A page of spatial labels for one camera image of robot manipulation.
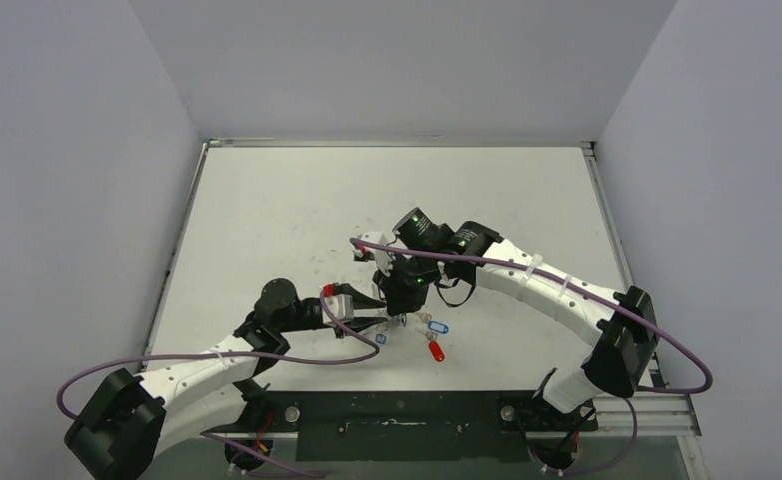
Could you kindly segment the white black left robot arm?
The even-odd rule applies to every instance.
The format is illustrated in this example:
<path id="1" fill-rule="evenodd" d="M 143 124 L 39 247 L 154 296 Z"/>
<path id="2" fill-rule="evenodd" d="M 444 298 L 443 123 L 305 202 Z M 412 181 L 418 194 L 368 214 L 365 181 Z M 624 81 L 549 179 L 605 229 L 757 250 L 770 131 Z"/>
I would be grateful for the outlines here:
<path id="1" fill-rule="evenodd" d="M 254 379 L 288 360 L 286 334 L 357 333 L 377 320 L 356 311 L 385 305 L 347 283 L 302 298 L 290 280 L 271 280 L 245 320 L 209 349 L 164 355 L 167 366 L 139 374 L 112 363 L 64 443 L 96 479 L 137 479 L 159 454 L 200 433 L 231 423 L 253 430 L 266 407 Z"/>

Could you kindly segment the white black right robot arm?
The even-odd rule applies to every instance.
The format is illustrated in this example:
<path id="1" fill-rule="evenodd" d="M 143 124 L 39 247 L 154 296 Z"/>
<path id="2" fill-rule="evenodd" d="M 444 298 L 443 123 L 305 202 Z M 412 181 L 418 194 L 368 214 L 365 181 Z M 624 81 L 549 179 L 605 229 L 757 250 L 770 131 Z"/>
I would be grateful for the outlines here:
<path id="1" fill-rule="evenodd" d="M 532 414 L 547 429 L 560 427 L 598 395 L 633 397 L 659 343 L 652 299 L 644 290 L 621 292 L 582 281 L 475 221 L 453 229 L 414 208 L 390 238 L 369 232 L 353 246 L 355 260 L 376 265 L 373 283 L 392 316 L 419 311 L 430 288 L 442 293 L 466 283 L 531 307 L 589 345 L 585 358 L 548 373 L 538 387 Z"/>

